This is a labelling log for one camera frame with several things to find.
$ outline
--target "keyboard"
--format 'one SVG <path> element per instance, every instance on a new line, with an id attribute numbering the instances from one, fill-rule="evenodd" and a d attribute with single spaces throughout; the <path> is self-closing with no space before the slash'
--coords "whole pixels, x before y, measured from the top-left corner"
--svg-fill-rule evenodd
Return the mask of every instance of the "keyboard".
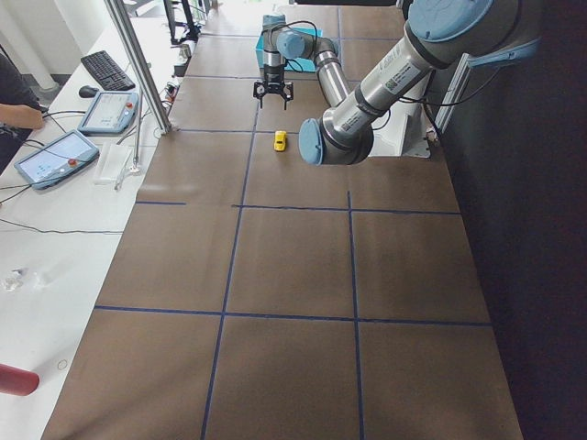
<path id="1" fill-rule="evenodd" d="M 82 64 L 104 90 L 130 90 L 135 86 L 105 50 L 82 57 Z"/>

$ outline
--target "person's arm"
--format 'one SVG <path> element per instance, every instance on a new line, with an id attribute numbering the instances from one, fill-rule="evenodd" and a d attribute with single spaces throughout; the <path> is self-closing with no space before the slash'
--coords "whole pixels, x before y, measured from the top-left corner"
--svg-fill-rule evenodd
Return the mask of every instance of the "person's arm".
<path id="1" fill-rule="evenodd" d="M 37 130 L 43 127 L 43 116 L 39 110 L 28 105 L 0 104 L 0 122 L 12 127 Z"/>

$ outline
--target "computer mouse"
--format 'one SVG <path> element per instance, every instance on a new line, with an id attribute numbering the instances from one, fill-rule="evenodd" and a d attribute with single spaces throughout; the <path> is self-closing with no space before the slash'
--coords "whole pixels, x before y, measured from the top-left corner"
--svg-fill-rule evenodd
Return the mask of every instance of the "computer mouse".
<path id="1" fill-rule="evenodd" d="M 85 85 L 84 87 L 80 88 L 78 93 L 82 98 L 93 98 L 95 94 L 98 93 L 98 89 L 92 87 L 91 85 Z"/>

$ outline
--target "yellow object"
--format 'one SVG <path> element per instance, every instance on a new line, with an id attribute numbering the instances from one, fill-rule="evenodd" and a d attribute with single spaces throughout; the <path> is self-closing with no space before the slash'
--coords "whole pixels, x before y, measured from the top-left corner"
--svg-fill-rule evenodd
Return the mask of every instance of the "yellow object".
<path id="1" fill-rule="evenodd" d="M 287 133 L 285 131 L 276 131 L 275 132 L 275 140 L 273 141 L 273 149 L 275 151 L 284 151 L 285 150 L 285 137 Z"/>

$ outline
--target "white tabletop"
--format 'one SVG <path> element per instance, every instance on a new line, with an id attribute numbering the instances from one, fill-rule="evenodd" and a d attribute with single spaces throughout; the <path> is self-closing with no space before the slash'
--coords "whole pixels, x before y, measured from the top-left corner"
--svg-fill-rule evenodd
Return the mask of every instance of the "white tabletop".
<path id="1" fill-rule="evenodd" d="M 133 20 L 157 88 L 172 78 L 175 53 L 165 21 Z M 107 29 L 91 52 L 106 49 L 125 69 L 127 56 L 114 27 Z M 137 83 L 129 68 L 127 74 Z M 50 107 L 50 112 L 85 110 L 90 99 L 78 96 L 83 85 L 96 82 L 79 66 Z M 148 110 L 145 103 L 143 113 Z M 80 115 L 55 115 L 65 129 L 76 128 Z M 50 119 L 30 138 L 43 143 L 62 134 Z M 128 175 L 119 191 L 114 184 L 95 184 L 96 164 L 59 185 L 42 192 L 28 189 L 0 207 L 0 218 L 43 230 L 123 231 L 158 142 L 153 115 L 143 120 L 140 141 L 141 173 Z M 92 137 L 100 149 L 117 137 Z M 123 142 L 130 148 L 134 137 Z M 33 151 L 23 147 L 14 161 Z M 0 176 L 0 187 L 25 181 L 10 164 Z M 18 190 L 0 190 L 0 200 Z M 40 233 L 0 223 L 0 363 L 35 371 L 40 376 L 36 391 L 27 397 L 0 393 L 0 438 L 38 439 L 59 397 L 73 356 L 100 292 L 120 234 Z M 24 270 L 22 285 L 8 291 L 2 284 L 13 270 Z"/>

